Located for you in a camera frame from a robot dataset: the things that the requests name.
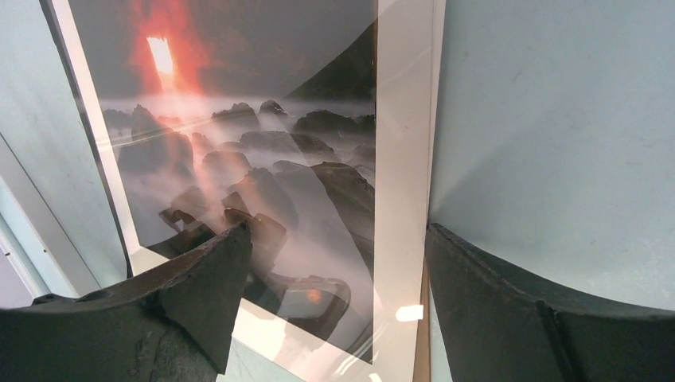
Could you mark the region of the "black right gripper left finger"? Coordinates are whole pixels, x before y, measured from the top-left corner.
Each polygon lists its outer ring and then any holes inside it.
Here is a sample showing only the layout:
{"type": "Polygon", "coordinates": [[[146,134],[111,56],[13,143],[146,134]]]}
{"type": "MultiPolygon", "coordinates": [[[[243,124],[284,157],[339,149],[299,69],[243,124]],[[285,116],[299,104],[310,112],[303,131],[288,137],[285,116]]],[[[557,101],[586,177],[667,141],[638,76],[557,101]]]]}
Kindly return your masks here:
{"type": "Polygon", "coordinates": [[[1,312],[4,381],[214,381],[226,371],[252,239],[240,223],[80,298],[1,312]]]}

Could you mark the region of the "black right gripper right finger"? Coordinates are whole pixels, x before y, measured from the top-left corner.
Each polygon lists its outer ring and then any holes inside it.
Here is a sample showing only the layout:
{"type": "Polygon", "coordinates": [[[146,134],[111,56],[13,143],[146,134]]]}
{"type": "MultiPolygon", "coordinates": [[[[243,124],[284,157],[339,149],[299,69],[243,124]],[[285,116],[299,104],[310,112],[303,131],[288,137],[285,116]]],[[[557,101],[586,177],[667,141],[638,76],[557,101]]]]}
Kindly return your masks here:
{"type": "Polygon", "coordinates": [[[547,280],[440,224],[425,241],[455,381],[671,381],[674,313],[547,280]]]}

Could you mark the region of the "sunset landscape photo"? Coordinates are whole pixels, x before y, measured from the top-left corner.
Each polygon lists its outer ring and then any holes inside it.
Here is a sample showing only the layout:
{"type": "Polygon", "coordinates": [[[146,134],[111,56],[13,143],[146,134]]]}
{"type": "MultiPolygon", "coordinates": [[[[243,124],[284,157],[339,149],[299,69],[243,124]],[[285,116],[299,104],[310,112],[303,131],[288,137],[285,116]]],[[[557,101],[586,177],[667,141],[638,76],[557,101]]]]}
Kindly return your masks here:
{"type": "Polygon", "coordinates": [[[251,232],[244,297],[373,358],[373,1],[71,1],[140,246],[251,232]]]}

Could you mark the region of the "white photo mat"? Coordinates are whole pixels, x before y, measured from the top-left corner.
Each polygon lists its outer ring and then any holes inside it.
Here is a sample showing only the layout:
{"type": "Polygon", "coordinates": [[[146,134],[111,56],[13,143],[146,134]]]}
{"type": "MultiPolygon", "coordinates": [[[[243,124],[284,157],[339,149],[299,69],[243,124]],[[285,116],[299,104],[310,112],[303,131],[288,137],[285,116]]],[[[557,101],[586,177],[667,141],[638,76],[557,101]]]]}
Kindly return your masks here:
{"type": "Polygon", "coordinates": [[[234,338],[412,381],[442,1],[46,1],[133,275],[244,221],[234,338]]]}

